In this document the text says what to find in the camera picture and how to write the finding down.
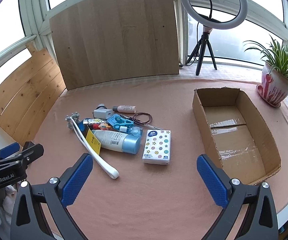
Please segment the red white ceramic pot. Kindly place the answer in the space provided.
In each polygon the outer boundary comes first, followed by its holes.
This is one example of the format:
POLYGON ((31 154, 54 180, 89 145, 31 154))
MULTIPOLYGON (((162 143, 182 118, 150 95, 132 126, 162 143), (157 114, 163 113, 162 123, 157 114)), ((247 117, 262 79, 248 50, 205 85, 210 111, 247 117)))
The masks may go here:
POLYGON ((257 85, 257 92, 266 103, 278 108, 288 96, 288 79, 265 62, 261 71, 261 84, 257 85))

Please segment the white massager with grey balls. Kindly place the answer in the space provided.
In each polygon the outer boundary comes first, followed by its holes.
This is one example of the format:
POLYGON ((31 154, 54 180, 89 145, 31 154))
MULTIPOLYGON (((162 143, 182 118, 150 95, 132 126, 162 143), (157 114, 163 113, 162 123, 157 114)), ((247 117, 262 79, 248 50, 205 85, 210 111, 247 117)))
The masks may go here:
POLYGON ((100 167, 105 171, 105 173, 110 178, 117 179, 120 176, 119 172, 114 167, 109 165, 104 159, 102 159, 94 151, 94 149, 89 145, 89 143, 85 139, 84 135, 82 134, 81 130, 79 129, 77 123, 75 122, 75 119, 72 116, 67 115, 65 120, 68 122, 68 128, 74 130, 75 134, 77 135, 77 138, 84 145, 84 147, 88 150, 88 152, 95 159, 95 161, 98 163, 98 165, 100 165, 100 167))

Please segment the pine slatted board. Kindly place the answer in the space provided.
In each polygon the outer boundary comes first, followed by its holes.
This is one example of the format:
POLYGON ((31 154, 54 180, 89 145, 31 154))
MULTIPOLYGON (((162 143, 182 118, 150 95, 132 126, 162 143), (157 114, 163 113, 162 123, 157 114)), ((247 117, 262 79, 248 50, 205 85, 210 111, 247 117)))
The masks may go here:
POLYGON ((33 53, 0 84, 0 127, 23 146, 34 139, 65 88, 48 50, 33 53))

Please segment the black gel pen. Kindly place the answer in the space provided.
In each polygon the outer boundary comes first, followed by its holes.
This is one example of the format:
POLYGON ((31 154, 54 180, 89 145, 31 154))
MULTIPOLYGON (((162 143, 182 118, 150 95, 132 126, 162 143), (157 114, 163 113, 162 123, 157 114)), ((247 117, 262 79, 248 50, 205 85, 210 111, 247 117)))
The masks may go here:
POLYGON ((127 120, 130 120, 130 121, 133 121, 135 124, 137 125, 141 125, 141 126, 145 126, 147 128, 150 128, 150 129, 158 129, 158 130, 162 130, 162 128, 159 128, 159 127, 156 127, 156 126, 153 126, 151 125, 151 122, 152 122, 152 116, 148 113, 141 113, 143 115, 147 115, 149 117, 149 120, 148 121, 140 121, 139 119, 136 118, 136 116, 127 116, 127 115, 124 115, 124 114, 120 114, 120 116, 124 119, 127 119, 127 120))

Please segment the white usb charger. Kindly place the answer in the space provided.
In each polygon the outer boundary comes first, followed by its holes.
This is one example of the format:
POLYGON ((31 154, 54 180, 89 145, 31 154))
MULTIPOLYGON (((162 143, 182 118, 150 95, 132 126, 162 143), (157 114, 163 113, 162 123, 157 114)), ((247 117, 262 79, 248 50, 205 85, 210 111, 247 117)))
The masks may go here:
POLYGON ((103 103, 99 104, 93 111, 94 118, 107 120, 114 114, 112 109, 108 109, 103 103))

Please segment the cartoon doll keychain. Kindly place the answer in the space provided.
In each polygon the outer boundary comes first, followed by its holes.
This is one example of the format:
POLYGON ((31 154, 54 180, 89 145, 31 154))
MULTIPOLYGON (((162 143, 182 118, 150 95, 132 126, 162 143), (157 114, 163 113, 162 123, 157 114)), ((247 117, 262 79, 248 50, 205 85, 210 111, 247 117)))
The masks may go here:
POLYGON ((113 130, 113 128, 109 124, 107 124, 106 122, 93 124, 92 129, 100 129, 103 131, 112 131, 113 130))

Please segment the light wooden board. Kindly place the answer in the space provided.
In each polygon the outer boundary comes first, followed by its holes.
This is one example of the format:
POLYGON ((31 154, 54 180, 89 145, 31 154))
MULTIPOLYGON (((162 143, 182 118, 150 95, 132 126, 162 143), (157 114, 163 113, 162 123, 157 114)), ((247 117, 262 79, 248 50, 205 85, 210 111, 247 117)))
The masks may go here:
POLYGON ((173 0, 83 0, 50 19, 66 88, 179 73, 173 0))

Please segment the spider plant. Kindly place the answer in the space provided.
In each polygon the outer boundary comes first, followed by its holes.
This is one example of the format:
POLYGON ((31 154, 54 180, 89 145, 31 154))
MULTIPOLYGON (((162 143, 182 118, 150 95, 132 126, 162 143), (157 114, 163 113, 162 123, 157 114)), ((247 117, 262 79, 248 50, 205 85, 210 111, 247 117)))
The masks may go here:
POLYGON ((288 80, 288 48, 282 45, 271 36, 271 41, 267 46, 253 40, 244 41, 247 48, 244 50, 257 50, 261 53, 261 60, 264 61, 269 68, 269 74, 276 72, 288 80))

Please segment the blue phone stand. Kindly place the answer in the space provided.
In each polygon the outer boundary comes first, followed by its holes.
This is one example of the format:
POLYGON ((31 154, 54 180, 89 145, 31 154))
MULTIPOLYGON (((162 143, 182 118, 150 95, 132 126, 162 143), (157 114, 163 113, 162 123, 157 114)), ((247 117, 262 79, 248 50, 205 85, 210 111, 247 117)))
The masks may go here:
POLYGON ((114 129, 119 129, 121 124, 120 116, 118 114, 114 114, 111 117, 108 117, 107 123, 114 129))

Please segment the small pink bottle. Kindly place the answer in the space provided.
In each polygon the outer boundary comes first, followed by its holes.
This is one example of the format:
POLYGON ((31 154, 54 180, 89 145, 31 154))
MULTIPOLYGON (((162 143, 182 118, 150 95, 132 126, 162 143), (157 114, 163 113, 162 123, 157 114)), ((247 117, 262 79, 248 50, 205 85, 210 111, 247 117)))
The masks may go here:
POLYGON ((119 113, 136 113, 136 107, 128 105, 113 106, 112 110, 119 113))

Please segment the brown cardboard box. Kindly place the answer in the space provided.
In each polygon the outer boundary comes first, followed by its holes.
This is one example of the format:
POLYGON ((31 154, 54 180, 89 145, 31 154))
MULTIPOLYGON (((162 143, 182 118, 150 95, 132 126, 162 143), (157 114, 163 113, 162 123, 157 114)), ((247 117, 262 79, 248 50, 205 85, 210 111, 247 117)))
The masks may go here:
POLYGON ((192 107, 205 154, 229 178, 255 185, 280 171, 273 135, 243 90, 195 89, 192 107))

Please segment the white blue lotion tube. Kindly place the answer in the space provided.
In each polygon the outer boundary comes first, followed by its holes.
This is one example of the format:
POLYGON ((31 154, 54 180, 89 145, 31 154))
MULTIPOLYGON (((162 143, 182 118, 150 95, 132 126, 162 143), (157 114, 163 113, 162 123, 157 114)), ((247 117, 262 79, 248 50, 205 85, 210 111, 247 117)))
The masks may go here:
POLYGON ((140 148, 141 138, 127 133, 92 130, 94 136, 107 150, 136 154, 140 148))

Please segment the clear blue spray bottle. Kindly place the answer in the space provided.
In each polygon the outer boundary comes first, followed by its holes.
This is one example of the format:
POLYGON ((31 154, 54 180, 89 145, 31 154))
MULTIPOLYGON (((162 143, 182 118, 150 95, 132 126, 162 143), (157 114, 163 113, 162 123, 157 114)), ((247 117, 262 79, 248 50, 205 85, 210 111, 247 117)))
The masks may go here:
POLYGON ((133 135, 135 137, 141 137, 142 135, 142 128, 138 126, 133 126, 133 127, 120 126, 119 131, 122 133, 133 135))

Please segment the blue mini fan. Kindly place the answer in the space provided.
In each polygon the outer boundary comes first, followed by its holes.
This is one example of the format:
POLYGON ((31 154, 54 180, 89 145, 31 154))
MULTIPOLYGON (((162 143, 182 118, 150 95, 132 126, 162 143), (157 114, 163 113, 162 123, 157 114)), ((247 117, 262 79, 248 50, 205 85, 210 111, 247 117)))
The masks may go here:
POLYGON ((114 129, 120 130, 121 127, 132 128, 134 126, 134 122, 129 119, 120 116, 115 116, 114 118, 114 129))

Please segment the patterned lighter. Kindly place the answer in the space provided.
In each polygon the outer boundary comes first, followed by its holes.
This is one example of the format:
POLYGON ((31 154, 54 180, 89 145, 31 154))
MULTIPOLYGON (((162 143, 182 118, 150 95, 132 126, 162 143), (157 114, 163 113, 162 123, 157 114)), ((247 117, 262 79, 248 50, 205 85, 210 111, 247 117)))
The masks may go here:
POLYGON ((102 124, 102 123, 106 123, 106 120, 104 119, 99 119, 99 118, 85 118, 83 119, 83 125, 88 125, 88 126, 92 126, 94 124, 102 124))

